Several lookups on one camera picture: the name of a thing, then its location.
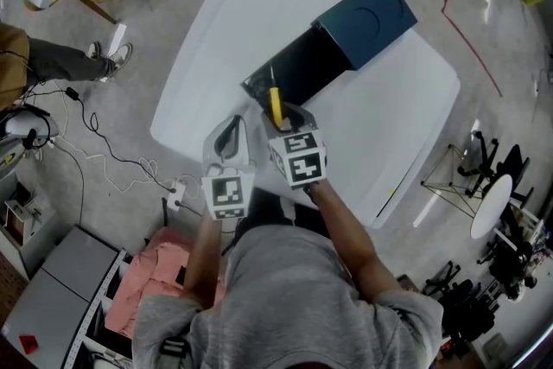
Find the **yellow screwdriver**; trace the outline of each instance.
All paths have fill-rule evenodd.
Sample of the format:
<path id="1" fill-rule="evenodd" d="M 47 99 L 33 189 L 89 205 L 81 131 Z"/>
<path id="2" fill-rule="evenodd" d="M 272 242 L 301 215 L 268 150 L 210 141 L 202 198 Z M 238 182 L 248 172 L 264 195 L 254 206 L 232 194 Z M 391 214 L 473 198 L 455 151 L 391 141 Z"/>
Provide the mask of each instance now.
<path id="1" fill-rule="evenodd" d="M 273 64 L 270 64 L 270 79 L 272 80 L 272 87 L 269 90 L 270 95 L 270 107 L 273 111 L 273 121 L 278 128 L 283 127 L 283 110 L 280 106 L 280 93 L 277 87 L 277 81 L 275 80 L 275 74 L 273 73 Z"/>

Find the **pink cloth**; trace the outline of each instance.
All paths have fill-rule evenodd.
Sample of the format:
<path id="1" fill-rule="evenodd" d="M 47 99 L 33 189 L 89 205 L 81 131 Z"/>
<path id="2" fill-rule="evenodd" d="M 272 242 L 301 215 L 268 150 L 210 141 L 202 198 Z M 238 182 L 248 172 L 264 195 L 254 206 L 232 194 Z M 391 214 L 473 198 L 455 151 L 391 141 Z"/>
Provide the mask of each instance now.
<path id="1" fill-rule="evenodd" d="M 138 305 L 144 296 L 179 296 L 182 286 L 175 280 L 187 266 L 192 243 L 164 227 L 156 233 L 146 249 L 136 255 L 124 275 L 105 327 L 132 339 Z M 225 294 L 220 284 L 216 301 Z"/>

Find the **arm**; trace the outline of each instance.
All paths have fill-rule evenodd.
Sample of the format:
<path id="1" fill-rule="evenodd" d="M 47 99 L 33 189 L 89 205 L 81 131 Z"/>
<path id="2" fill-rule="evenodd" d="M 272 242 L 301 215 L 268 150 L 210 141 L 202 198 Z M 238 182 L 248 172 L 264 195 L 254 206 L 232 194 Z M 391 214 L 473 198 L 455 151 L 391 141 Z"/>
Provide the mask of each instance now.
<path id="1" fill-rule="evenodd" d="M 200 221 L 200 230 L 188 259 L 184 276 L 182 298 L 195 300 L 203 309 L 213 306 L 221 247 L 221 220 L 213 220 L 206 211 Z"/>
<path id="2" fill-rule="evenodd" d="M 313 202 L 319 207 L 330 239 L 352 275 L 361 295 L 372 302 L 378 294 L 401 289 L 396 278 L 377 256 L 371 238 L 346 204 L 326 180 L 311 187 Z"/>

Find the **white tabletop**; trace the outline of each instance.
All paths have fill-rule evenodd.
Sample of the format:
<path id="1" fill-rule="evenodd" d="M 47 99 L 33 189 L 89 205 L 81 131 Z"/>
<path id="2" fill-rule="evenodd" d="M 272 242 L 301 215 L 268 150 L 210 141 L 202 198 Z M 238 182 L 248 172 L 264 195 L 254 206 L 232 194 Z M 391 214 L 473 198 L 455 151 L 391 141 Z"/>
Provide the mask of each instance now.
<path id="1" fill-rule="evenodd" d="M 470 235 L 473 239 L 479 239 L 488 234 L 497 225 L 501 213 L 509 203 L 512 192 L 512 178 L 503 175 L 487 192 L 474 215 Z"/>
<path id="2" fill-rule="evenodd" d="M 206 0 L 169 75 L 151 134 L 201 162 L 207 135 L 246 121 L 256 186 L 312 206 L 269 160 L 261 108 L 240 87 L 340 0 Z M 305 105 L 327 146 L 327 175 L 366 226 L 381 226 L 414 180 L 453 106 L 454 69 L 413 29 Z"/>

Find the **gray pants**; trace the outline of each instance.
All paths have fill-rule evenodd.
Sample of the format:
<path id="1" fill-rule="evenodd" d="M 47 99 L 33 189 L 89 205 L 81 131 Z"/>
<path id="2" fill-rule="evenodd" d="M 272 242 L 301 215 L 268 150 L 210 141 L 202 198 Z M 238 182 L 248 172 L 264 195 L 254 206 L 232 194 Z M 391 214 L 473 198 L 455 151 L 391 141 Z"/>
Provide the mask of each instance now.
<path id="1" fill-rule="evenodd" d="M 109 76 L 115 63 L 105 57 L 89 59 L 83 51 L 29 37 L 27 87 L 43 80 L 95 80 Z"/>

